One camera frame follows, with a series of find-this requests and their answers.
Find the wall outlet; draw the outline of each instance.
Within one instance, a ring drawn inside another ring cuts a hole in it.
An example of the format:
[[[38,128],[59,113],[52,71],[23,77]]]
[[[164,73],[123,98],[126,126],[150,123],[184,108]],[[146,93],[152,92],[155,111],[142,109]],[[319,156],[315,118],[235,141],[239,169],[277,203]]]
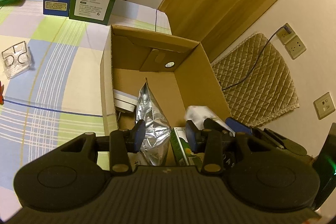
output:
[[[319,120],[335,111],[335,106],[329,92],[314,101],[314,106]]]
[[[285,45],[287,52],[292,57],[292,59],[298,58],[301,54],[306,51],[306,46],[302,43],[298,36],[295,36]]]
[[[280,39],[283,45],[286,45],[296,36],[296,33],[293,31],[288,23],[286,23],[285,26],[287,26],[291,33],[289,33],[285,28],[281,28],[280,31],[277,32],[277,37]]]

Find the silver foil bag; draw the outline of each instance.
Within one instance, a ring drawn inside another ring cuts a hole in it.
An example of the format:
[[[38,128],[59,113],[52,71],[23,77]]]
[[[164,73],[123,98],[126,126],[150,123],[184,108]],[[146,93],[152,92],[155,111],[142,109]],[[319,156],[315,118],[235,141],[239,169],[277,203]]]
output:
[[[143,119],[146,123],[146,135],[141,145],[141,153],[149,165],[162,165],[168,152],[171,128],[148,87],[147,79],[139,92],[135,115],[135,122]]]

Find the yellow line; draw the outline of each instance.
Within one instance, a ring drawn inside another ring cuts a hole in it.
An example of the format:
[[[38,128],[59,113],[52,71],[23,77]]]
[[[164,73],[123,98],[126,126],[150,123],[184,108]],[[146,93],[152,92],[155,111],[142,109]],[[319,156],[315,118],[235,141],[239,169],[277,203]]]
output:
[[[65,20],[63,21],[61,27],[59,28],[58,32],[56,33],[55,37],[53,38],[53,41],[55,40],[56,36],[60,32],[60,30],[63,27],[64,23],[65,23]],[[30,90],[29,97],[28,97],[28,105],[30,104],[30,100],[31,100],[32,95],[33,95],[34,86],[35,86],[37,77],[39,76],[42,64],[43,64],[44,59],[47,56],[47,53],[49,52],[49,49],[50,49],[50,47],[51,47],[52,44],[53,44],[53,42],[50,42],[50,44],[49,44],[49,46],[48,46],[48,48],[47,48],[47,50],[46,50],[46,52],[45,52],[42,60],[41,60],[40,66],[39,66],[39,68],[36,71],[34,82],[33,82],[33,85],[31,86],[31,90]],[[25,135],[26,135],[26,127],[27,127],[28,114],[29,114],[29,108],[27,108],[26,118],[25,118],[25,125],[23,126],[22,143],[21,143],[21,151],[20,151],[20,167],[23,165],[23,148],[24,148],[24,142],[25,142]]]

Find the plaid tablecloth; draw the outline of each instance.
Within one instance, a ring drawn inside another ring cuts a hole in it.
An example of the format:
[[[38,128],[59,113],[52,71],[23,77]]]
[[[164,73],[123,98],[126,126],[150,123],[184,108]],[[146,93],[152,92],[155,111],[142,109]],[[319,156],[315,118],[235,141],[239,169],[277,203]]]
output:
[[[171,34],[164,13],[122,0],[116,1],[110,23]],[[20,167],[84,132],[104,135],[100,62],[109,31],[109,26],[43,15],[42,0],[0,8],[0,51],[26,41],[34,63],[11,80],[0,64],[2,220],[20,208],[13,191]],[[99,155],[98,164],[108,169],[107,155]]]

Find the ribbed black surface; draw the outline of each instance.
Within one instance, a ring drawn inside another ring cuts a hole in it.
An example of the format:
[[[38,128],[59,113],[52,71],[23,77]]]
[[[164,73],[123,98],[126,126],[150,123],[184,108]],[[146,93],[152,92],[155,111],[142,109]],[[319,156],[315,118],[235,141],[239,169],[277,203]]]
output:
[[[81,208],[61,213],[23,208],[7,223],[301,224],[317,216],[310,209],[275,214],[248,207],[219,178],[203,176],[193,166],[139,166],[133,175],[112,179],[101,196]]]

